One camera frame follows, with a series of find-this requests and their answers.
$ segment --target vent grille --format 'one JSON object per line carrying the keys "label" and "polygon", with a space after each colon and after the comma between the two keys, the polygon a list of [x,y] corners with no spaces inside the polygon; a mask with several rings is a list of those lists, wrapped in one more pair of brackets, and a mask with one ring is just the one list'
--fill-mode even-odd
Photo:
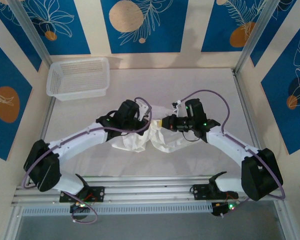
{"label": "vent grille", "polygon": [[[98,215],[133,214],[184,214],[212,213],[211,203],[174,203],[174,204],[120,204],[98,205],[93,207]],[[65,216],[70,214],[69,206],[25,207],[22,216]]]}

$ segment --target white table surface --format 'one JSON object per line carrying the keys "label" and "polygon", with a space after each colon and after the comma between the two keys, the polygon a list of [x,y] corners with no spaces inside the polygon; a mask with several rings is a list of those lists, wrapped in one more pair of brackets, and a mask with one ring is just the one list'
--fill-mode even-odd
{"label": "white table surface", "polygon": [[[98,117],[116,110],[126,99],[145,98],[151,105],[171,107],[171,103],[200,89],[222,94],[230,105],[225,129],[252,144],[232,72],[229,68],[197,69],[118,69],[110,71],[106,96],[79,100],[56,100],[45,141],[59,140],[93,123]],[[227,109],[212,93],[198,93],[208,118],[222,123]],[[178,176],[214,175],[221,171],[240,175],[240,167],[219,149],[203,141],[165,153],[151,142],[140,153],[100,144],[76,155],[63,170],[82,176]]]}

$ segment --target crumpled fabric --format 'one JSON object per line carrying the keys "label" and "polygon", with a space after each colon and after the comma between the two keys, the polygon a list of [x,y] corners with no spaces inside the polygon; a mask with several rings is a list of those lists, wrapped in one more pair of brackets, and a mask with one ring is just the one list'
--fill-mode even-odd
{"label": "crumpled fabric", "polygon": [[197,143],[191,142],[196,140],[192,132],[184,133],[185,137],[191,140],[187,141],[181,132],[173,132],[160,126],[161,119],[172,114],[174,114],[172,109],[162,106],[152,106],[152,120],[149,129],[142,136],[137,133],[130,133],[115,137],[109,143],[114,148],[137,153],[146,150],[147,142],[151,142],[156,149],[165,153],[172,153]]}

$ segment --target white plastic basket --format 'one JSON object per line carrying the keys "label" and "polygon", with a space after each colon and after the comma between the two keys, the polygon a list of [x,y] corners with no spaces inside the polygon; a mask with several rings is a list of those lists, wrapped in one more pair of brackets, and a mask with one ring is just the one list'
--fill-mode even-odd
{"label": "white plastic basket", "polygon": [[61,101],[105,96],[110,85],[105,57],[57,61],[51,64],[46,94]]}

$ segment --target purple cable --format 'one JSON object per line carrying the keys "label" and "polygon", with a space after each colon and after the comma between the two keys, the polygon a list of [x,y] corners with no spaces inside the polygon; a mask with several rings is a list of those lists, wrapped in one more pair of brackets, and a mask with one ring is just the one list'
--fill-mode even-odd
{"label": "purple cable", "polygon": [[[191,96],[193,96],[194,94],[200,93],[200,92],[209,92],[209,93],[213,93],[215,95],[217,95],[218,97],[220,97],[223,102],[226,105],[227,108],[227,116],[224,120],[224,122],[221,125],[221,131],[224,134],[224,136],[226,136],[228,139],[230,139],[231,141],[235,142],[236,144],[238,144],[240,147],[246,149],[246,146],[243,145],[241,142],[239,142],[238,140],[234,139],[233,137],[229,136],[228,134],[225,133],[225,125],[230,117],[230,107],[229,104],[227,102],[227,100],[219,93],[217,93],[216,91],[212,91],[212,90],[208,90],[208,89],[201,89],[198,91],[195,91],[193,93],[191,93],[190,95],[186,96],[185,98],[181,99],[181,102],[185,101],[186,99],[190,98]],[[284,188],[282,187],[282,184],[280,183],[279,179],[277,178],[277,176],[274,174],[274,172],[270,169],[270,167],[265,163],[265,161],[262,160],[261,157],[259,157],[257,154],[255,154],[251,149],[247,150],[250,154],[252,154],[254,157],[256,157],[256,159],[258,159],[260,161],[260,163],[265,167],[265,169],[270,173],[271,177],[273,177],[275,183],[278,185],[280,191],[281,191],[281,196],[276,196],[276,195],[272,195],[272,194],[268,194],[269,196],[275,198],[275,199],[279,199],[279,200],[284,200],[286,198],[286,193]]]}
{"label": "purple cable", "polygon": [[[27,178],[28,178],[29,174],[31,173],[31,171],[35,168],[35,166],[36,166],[42,159],[44,159],[49,153],[51,153],[53,150],[55,150],[55,149],[57,149],[57,148],[61,148],[62,145],[66,144],[66,143],[68,143],[68,142],[70,142],[70,141],[72,141],[72,140],[74,140],[74,139],[76,139],[76,138],[79,138],[79,137],[81,137],[81,136],[83,136],[83,135],[92,133],[92,132],[94,132],[94,131],[99,131],[99,130],[113,130],[113,131],[117,131],[117,132],[120,132],[120,133],[128,133],[128,134],[135,134],[135,133],[142,132],[143,130],[146,130],[146,129],[149,127],[150,123],[151,123],[151,119],[152,119],[152,107],[151,107],[151,105],[150,105],[144,98],[142,98],[142,97],[140,97],[140,96],[136,97],[136,98],[134,99],[134,101],[136,101],[136,100],[138,100],[138,99],[144,101],[145,104],[147,104],[147,106],[148,106],[148,108],[149,108],[149,120],[148,120],[147,124],[146,124],[144,127],[140,128],[140,129],[138,129],[138,130],[132,130],[132,131],[130,131],[130,130],[122,130],[122,129],[115,128],[115,127],[105,127],[105,126],[103,126],[103,127],[92,128],[89,132],[86,132],[86,131],[80,132],[80,133],[78,133],[78,134],[76,134],[76,135],[74,135],[74,136],[72,136],[72,137],[70,137],[70,138],[68,138],[68,139],[66,139],[66,140],[64,140],[64,141],[62,141],[62,142],[60,143],[60,145],[56,145],[56,146],[52,147],[51,149],[49,149],[48,151],[46,151],[44,154],[42,154],[36,161],[34,161],[34,163],[29,167],[29,169],[26,171],[25,175],[23,176],[21,186],[22,186],[23,188],[25,188],[25,189],[32,189],[32,188],[35,188],[35,187],[36,187],[35,185],[26,186]],[[98,214],[97,214],[97,212],[96,212],[90,205],[86,204],[84,201],[82,201],[81,199],[77,198],[76,196],[74,196],[73,194],[71,194],[71,193],[69,193],[69,192],[64,192],[64,193],[67,194],[67,195],[69,195],[71,198],[77,200],[78,202],[87,205],[87,207],[88,207],[91,211],[93,211],[93,212],[95,213],[95,216],[96,216],[96,217],[95,217],[95,220],[93,220],[93,221],[88,221],[88,222],[82,222],[82,221],[75,220],[75,219],[74,219],[74,216],[73,216],[73,214],[72,214],[72,218],[73,218],[73,220],[75,220],[76,223],[80,223],[80,224],[92,224],[92,223],[94,223],[94,222],[97,221],[97,219],[98,219]]]}

